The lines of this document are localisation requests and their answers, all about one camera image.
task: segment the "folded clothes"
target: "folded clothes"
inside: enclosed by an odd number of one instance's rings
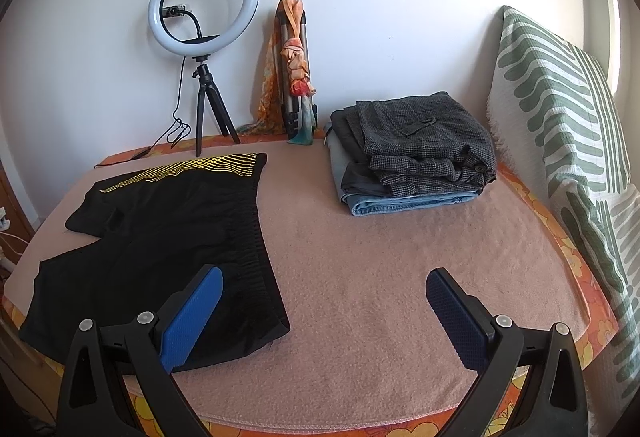
[[[343,146],[367,157],[394,197],[482,192],[495,179],[489,133],[446,92],[358,101],[332,118]]]
[[[478,197],[477,192],[452,192],[435,195],[418,195],[415,197],[390,197],[367,195],[366,193],[350,193],[344,189],[344,180],[346,178],[346,170],[351,166],[362,166],[355,163],[350,154],[342,146],[335,130],[331,129],[329,123],[324,131],[326,134],[326,143],[331,152],[331,170],[334,176],[335,189],[338,198],[344,204],[347,204],[354,216],[367,216],[369,214],[397,213],[399,211],[421,210],[426,208],[435,208],[449,204],[460,204],[468,202]],[[371,185],[374,187],[375,181],[370,184],[363,184],[365,179],[361,179],[359,185]]]
[[[342,147],[346,150],[346,152],[350,155],[355,163],[364,163],[369,164],[369,157],[367,157],[366,153],[362,151],[361,145],[364,145],[364,141],[358,141],[351,129],[349,122],[347,121],[347,112],[346,110],[336,110],[331,115],[331,125],[336,135],[340,139],[342,143]],[[356,116],[356,129],[360,132],[359,121]]]

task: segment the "tripod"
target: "tripod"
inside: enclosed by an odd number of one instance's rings
[[[196,157],[200,157],[202,153],[202,120],[204,118],[204,97],[207,96],[213,115],[216,117],[220,133],[227,137],[231,134],[231,138],[234,143],[240,144],[240,139],[236,133],[236,128],[231,122],[229,113],[226,111],[225,104],[222,102],[222,96],[218,90],[216,84],[213,82],[213,76],[209,72],[209,67],[205,61],[209,56],[198,56],[194,58],[197,62],[200,62],[198,68],[193,73],[193,78],[198,78],[200,81],[200,89],[198,91],[198,111],[196,115]]]

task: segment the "ring light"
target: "ring light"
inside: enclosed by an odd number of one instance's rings
[[[220,36],[208,36],[207,38],[202,38],[200,41],[190,40],[188,42],[180,41],[167,30],[164,25],[164,20],[162,19],[163,5],[164,0],[149,1],[149,26],[158,43],[169,52],[173,52],[179,56],[198,57],[213,54],[235,41],[254,18],[255,10],[258,7],[258,0],[242,0],[242,7],[240,8],[238,16],[229,29]]]

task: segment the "pillow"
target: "pillow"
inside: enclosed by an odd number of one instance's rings
[[[640,194],[606,77],[592,56],[505,7],[488,117],[503,161],[564,227],[618,320],[585,375],[608,431],[640,381]]]

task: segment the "black shorts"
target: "black shorts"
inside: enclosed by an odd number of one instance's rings
[[[203,158],[96,182],[65,226],[100,237],[43,261],[20,337],[64,363],[79,322],[127,324],[158,311],[205,264],[222,298],[185,364],[247,356],[289,332],[256,194],[265,154]]]

